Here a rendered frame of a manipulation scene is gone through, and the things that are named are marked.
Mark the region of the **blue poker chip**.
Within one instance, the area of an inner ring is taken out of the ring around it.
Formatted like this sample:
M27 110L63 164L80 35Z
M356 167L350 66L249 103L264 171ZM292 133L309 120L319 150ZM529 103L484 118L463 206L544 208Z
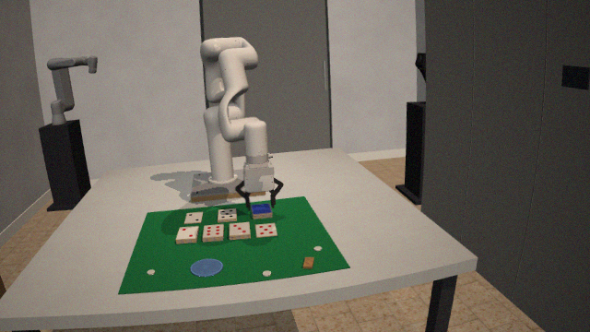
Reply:
M217 259L202 259L193 263L191 273L198 277L211 277L223 269L223 264Z

